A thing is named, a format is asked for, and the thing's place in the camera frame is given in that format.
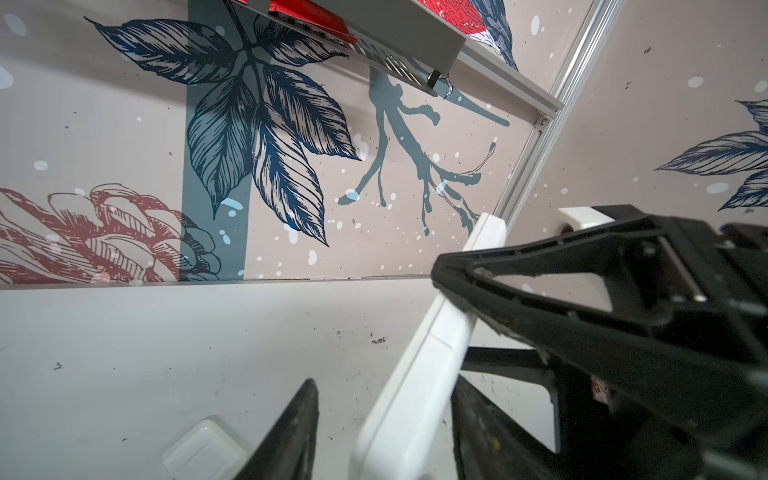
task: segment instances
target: teal vertical stripe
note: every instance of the teal vertical stripe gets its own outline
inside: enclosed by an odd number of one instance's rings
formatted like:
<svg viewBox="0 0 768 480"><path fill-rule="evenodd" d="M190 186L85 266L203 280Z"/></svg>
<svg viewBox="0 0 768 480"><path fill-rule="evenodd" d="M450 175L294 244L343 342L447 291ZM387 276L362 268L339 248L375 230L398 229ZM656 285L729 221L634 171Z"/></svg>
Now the teal vertical stripe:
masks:
<svg viewBox="0 0 768 480"><path fill-rule="evenodd" d="M188 8L190 22L207 25L219 33L223 28L224 38L235 49L241 47L240 36L237 34L235 25L221 0L189 0ZM240 14L240 19L244 25L253 24L256 14L245 8L238 8L237 13ZM187 126L194 116L197 104L214 86L214 84L199 84L187 87ZM216 242L214 253L221 260L221 271L218 273L219 280L242 279L243 277L238 273L245 269L248 206L250 188L253 183L251 176L245 177L229 195L229 198L241 204L243 209L237 210L222 204L216 213L216 218L214 218L208 192L192 168L189 144L186 142L186 138L184 143L184 185L181 211L197 223L200 228L207 230Z"/></svg>

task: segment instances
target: white dot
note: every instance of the white dot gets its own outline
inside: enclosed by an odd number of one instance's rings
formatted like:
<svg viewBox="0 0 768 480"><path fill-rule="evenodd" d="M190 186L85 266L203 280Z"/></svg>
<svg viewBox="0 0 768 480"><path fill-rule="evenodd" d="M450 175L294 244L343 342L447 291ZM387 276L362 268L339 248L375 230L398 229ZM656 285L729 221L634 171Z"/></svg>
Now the white dot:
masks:
<svg viewBox="0 0 768 480"><path fill-rule="evenodd" d="M703 83L704 83L704 79L702 77L699 77L698 75L695 76L695 77L691 77L688 80L688 86L691 87L691 88L698 88Z"/></svg>
<svg viewBox="0 0 768 480"><path fill-rule="evenodd" d="M729 188L730 188L729 184L723 184L723 183L711 184L709 187L707 187L707 193L708 194L721 194L725 190L728 190Z"/></svg>
<svg viewBox="0 0 768 480"><path fill-rule="evenodd" d="M13 15L12 13L6 13L5 14L5 24L16 35L20 35L22 37L27 35L27 25L24 25L24 21L21 20L16 15Z"/></svg>

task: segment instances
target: wall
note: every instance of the wall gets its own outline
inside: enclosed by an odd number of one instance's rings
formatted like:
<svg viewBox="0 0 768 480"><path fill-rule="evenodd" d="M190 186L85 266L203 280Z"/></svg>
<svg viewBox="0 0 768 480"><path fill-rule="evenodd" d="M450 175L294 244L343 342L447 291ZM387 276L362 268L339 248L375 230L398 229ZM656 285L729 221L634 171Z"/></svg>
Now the wall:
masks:
<svg viewBox="0 0 768 480"><path fill-rule="evenodd" d="M508 244L558 234L559 207L767 224L766 17L757 0L627 0Z"/></svg>
<svg viewBox="0 0 768 480"><path fill-rule="evenodd" d="M169 478L163 453L205 418L252 452L308 377L313 478L345 478L435 293L428 279L0 291L0 478ZM516 345L483 323L472 344ZM466 375L552 446L543 388ZM443 418L425 466L441 480L455 478Z"/></svg>
<svg viewBox="0 0 768 480"><path fill-rule="evenodd" d="M590 6L462 2L545 88ZM426 274L493 211L532 109L461 67L429 97L225 5L4 3L3 283Z"/></svg>

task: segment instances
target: branch illustration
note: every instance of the branch illustration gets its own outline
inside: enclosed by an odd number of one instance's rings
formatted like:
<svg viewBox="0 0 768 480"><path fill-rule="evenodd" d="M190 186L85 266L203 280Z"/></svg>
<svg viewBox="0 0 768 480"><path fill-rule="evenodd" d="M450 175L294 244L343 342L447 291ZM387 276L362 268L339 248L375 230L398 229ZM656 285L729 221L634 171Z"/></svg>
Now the branch illustration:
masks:
<svg viewBox="0 0 768 480"><path fill-rule="evenodd" d="M424 152L419 142L413 136L408 125L406 125L402 116L405 115L424 115L437 126L440 122L440 115L432 110L427 104L416 108L407 107L402 103L402 88L399 85L390 83L389 77L374 68L371 68L369 98L376 107L376 126L379 129L379 149L376 152L376 158L371 163L368 171L362 176L354 192L339 198L339 205L349 205L359 199L359 194L371 181L373 175L377 175L379 184L379 205L386 207L382 188L381 174L384 166L384 157L386 148L389 145L389 139L386 136L384 117L386 115L389 126L395 133L395 138L408 153L416 167L416 176L423 184L422 197L422 225L424 226L424 235L429 235L429 227L426 222L426 214L432 212L432 203L430 196L432 192L441 197L462 219L462 226L469 233L475 222L480 217L467 204L464 197L448 185L448 182L455 182L464 185L475 185L480 181L480 169L485 162L493 155L496 149L496 143L492 143L488 151L488 156L472 170L457 174L438 166ZM433 173L437 175L437 180L433 178Z"/></svg>

